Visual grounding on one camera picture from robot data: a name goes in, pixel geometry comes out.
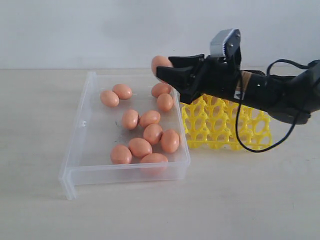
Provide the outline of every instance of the tray lip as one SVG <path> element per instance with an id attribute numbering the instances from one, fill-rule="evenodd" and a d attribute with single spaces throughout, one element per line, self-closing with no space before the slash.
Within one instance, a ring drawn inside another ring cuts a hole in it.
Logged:
<path id="1" fill-rule="evenodd" d="M 66 176 L 73 171 L 91 171 L 91 170 L 116 170 L 116 169 L 141 169 L 141 168 L 157 168 L 157 167 L 179 167 L 179 166 L 186 166 L 188 167 L 191 163 L 191 157 L 190 152 L 188 148 L 187 138 L 186 138 L 186 132 L 183 125 L 182 120 L 182 113 L 181 113 L 181 107 L 180 107 L 180 101 L 179 101 L 179 93 L 173 89 L 173 95 L 175 98 L 175 102 L 177 103 L 176 111 L 179 118 L 179 128 L 181 131 L 181 141 L 183 142 L 183 150 L 186 155 L 186 159 L 184 161 L 178 161 L 178 162 L 162 162 L 162 163 L 133 163 L 133 164 L 118 164 L 118 165 L 112 165 L 112 164 L 106 164 L 106 165 L 84 165 L 84 166 L 70 166 L 67 167 L 67 163 L 69 160 L 69 156 L 71 153 L 71 146 L 73 144 L 76 131 L 77 131 L 77 125 L 79 123 L 79 119 L 81 116 L 83 104 L 85 101 L 85 96 L 87 94 L 88 85 L 93 81 L 93 78 L 99 78 L 99 77 L 121 77 L 121 76 L 144 76 L 144 77 L 152 77 L 153 75 L 150 73 L 127 73 L 127 74 L 97 74 L 95 71 L 88 71 L 86 75 L 86 80 L 84 82 L 82 93 L 79 99 L 79 104 L 77 106 L 77 111 L 73 120 L 72 124 L 72 131 L 69 138 L 69 142 L 66 146 L 66 151 L 63 157 L 63 161 L 60 167 L 58 179 L 60 181 L 63 181 Z"/>

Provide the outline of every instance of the robotic arm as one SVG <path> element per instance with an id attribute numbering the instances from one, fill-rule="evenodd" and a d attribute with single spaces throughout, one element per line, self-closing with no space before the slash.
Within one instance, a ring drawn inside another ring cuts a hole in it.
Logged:
<path id="1" fill-rule="evenodd" d="M 241 70 L 240 41 L 238 29 L 222 30 L 210 43 L 210 55 L 171 56 L 169 60 L 173 67 L 158 66 L 156 77 L 173 86 L 180 93 L 180 101 L 186 104 L 202 94 L 239 103 L 237 121 L 243 104 L 292 124 L 291 131 L 296 124 L 306 124 L 311 113 L 320 110 L 320 60 L 301 65 L 280 59 L 267 68 L 266 74 Z M 297 76 L 270 75 L 273 64 L 279 62 L 306 71 Z"/>

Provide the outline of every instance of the black wire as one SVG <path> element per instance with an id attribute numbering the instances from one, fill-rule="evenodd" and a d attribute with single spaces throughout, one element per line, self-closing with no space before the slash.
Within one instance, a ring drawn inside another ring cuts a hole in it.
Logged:
<path id="1" fill-rule="evenodd" d="M 273 62 L 272 64 L 270 64 L 270 65 L 268 66 L 267 71 L 266 71 L 267 76 L 270 75 L 271 67 L 272 67 L 275 63 L 288 63 L 288 64 L 292 64 L 292 65 L 294 65 L 295 67 L 300 68 L 300 69 L 309 69 L 309 68 L 310 68 L 310 66 L 301 65 L 301 64 L 296 63 L 296 62 L 291 61 L 291 60 L 279 59 L 279 60 Z M 240 70 L 240 69 L 238 70 L 238 73 L 239 73 L 239 76 L 240 76 L 240 79 L 239 79 L 239 81 L 240 81 L 240 99 L 239 99 L 239 103 L 238 103 L 238 104 L 239 104 L 239 107 L 238 107 L 238 110 L 237 110 L 237 112 L 236 112 L 236 117 L 235 117 L 235 135 L 236 135 L 236 139 L 238 140 L 238 142 L 240 143 L 240 145 L 241 145 L 244 149 L 246 149 L 246 150 L 248 150 L 248 151 L 250 151 L 250 152 L 253 152 L 253 153 L 263 153 L 263 152 L 266 152 L 266 151 L 268 151 L 268 150 L 271 150 L 271 149 L 275 148 L 276 146 L 280 145 L 281 143 L 283 143 L 283 142 L 290 136 L 290 134 L 292 133 L 292 131 L 294 130 L 294 128 L 295 128 L 295 126 L 296 126 L 296 124 L 297 124 L 297 121 L 298 121 L 299 116 L 300 116 L 300 114 L 301 114 L 301 112 L 302 112 L 302 109 L 305 108 L 305 105 L 306 105 L 306 103 L 308 102 L 311 94 L 307 94 L 307 95 L 306 95 L 306 98 L 304 99 L 304 101 L 303 101 L 303 103 L 302 103 L 302 107 L 301 107 L 301 109 L 299 110 L 299 112 L 295 115 L 289 131 L 287 132 L 287 134 L 286 134 L 281 140 L 279 140 L 279 141 L 276 142 L 275 144 L 273 144 L 273 145 L 271 145 L 271 146 L 269 146 L 269 147 L 267 147 L 267 148 L 264 148 L 264 149 L 260 149 L 260 150 L 251 149 L 251 148 L 245 146 L 245 145 L 243 144 L 243 142 L 240 140 L 240 137 L 239 137 L 238 123 L 239 123 L 239 116 L 240 116 L 240 111 L 241 111 L 241 106 L 242 106 L 242 100 L 243 100 L 244 83 L 243 83 L 242 73 L 241 73 L 241 70 Z M 313 86 L 311 87 L 311 91 L 312 91 L 312 89 L 313 89 L 314 87 L 316 87 L 318 84 L 319 84 L 319 81 L 315 82 L 315 83 L 313 84 Z"/>

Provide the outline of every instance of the table surface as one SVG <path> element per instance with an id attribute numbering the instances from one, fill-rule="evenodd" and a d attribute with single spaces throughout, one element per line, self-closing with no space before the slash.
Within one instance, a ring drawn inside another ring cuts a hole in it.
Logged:
<path id="1" fill-rule="evenodd" d="M 184 180 L 79 186 L 66 200 L 58 172 L 86 74 L 0 71 L 1 239 L 320 238 L 319 114 L 266 153 L 191 150 Z M 270 126 L 274 141 L 289 129 Z"/>

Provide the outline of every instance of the white wall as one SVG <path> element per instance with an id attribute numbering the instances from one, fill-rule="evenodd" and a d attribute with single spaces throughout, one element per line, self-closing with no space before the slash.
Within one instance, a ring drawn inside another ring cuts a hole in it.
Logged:
<path id="1" fill-rule="evenodd" d="M 243 65 L 320 59 L 319 0 L 4 0 L 0 68 L 148 68 L 242 32 Z"/>

